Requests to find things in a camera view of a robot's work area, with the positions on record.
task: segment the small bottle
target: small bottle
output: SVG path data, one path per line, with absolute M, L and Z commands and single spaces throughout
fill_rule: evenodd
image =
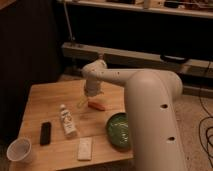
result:
M 60 119 L 64 127 L 64 133 L 67 138 L 76 134 L 76 127 L 73 122 L 72 115 L 70 111 L 66 108 L 64 104 L 60 106 Z

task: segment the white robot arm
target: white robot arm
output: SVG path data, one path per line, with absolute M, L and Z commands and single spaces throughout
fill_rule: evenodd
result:
M 173 72 L 107 69 L 97 60 L 82 69 L 87 96 L 100 93 L 100 82 L 124 87 L 131 144 L 137 171 L 187 171 L 172 100 L 182 93 Z

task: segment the white paper cup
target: white paper cup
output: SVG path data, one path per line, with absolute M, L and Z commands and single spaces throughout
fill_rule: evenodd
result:
M 7 158 L 13 162 L 30 163 L 36 155 L 28 138 L 18 138 L 7 148 Z

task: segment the cable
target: cable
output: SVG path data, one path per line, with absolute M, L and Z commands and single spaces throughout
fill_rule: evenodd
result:
M 203 150 L 206 152 L 207 156 L 208 156 L 208 159 L 209 159 L 209 162 L 210 162 L 210 165 L 211 167 L 213 168 L 213 155 L 210 154 L 210 148 L 213 149 L 213 133 L 210 134 L 210 130 L 213 130 L 213 126 L 210 126 L 210 127 L 207 127 L 207 128 L 204 128 L 204 131 L 205 131 L 205 134 L 204 134 L 204 137 L 205 137 L 205 141 L 206 143 L 203 142 L 203 138 L 202 138 L 202 125 L 207 122 L 207 121 L 213 121 L 213 115 L 208 111 L 208 109 L 206 108 L 206 106 L 204 105 L 203 101 L 202 101 L 202 97 L 201 97 L 201 93 L 202 93 L 202 88 L 203 88 L 203 83 L 204 83 L 204 80 L 205 80 L 205 77 L 206 77 L 206 74 L 208 73 L 209 71 L 209 68 L 210 68 L 210 65 L 211 65 L 211 61 L 209 61 L 209 64 L 208 66 L 206 67 L 204 73 L 203 73 L 203 80 L 200 84 L 200 88 L 199 88 L 199 101 L 200 101 L 200 104 L 201 104 L 201 107 L 203 108 L 203 110 L 209 115 L 208 117 L 205 117 L 203 118 L 200 122 L 199 122 L 199 130 L 198 130 L 198 136 L 199 136 L 199 140 L 200 140 L 200 144 L 203 148 Z
M 203 79 L 202 79 L 202 82 L 200 84 L 200 88 L 199 88 L 199 94 L 198 94 L 198 97 L 199 97 L 199 101 L 200 101 L 200 104 L 203 108 L 203 110 L 209 115 L 209 116 L 212 116 L 212 114 L 208 111 L 208 109 L 205 107 L 203 101 L 202 101 L 202 97 L 201 97 L 201 93 L 202 93 L 202 88 L 203 88 L 203 83 L 204 83 L 204 80 L 206 78 L 206 74 L 208 73 L 209 71 L 209 67 L 211 65 L 211 62 L 209 61 L 209 64 L 208 66 L 206 67 L 206 69 L 204 70 L 204 73 L 203 73 Z

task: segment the black remote control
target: black remote control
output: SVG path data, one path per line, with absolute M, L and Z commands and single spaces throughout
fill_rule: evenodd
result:
M 51 141 L 51 123 L 44 122 L 41 125 L 40 145 L 48 145 Z

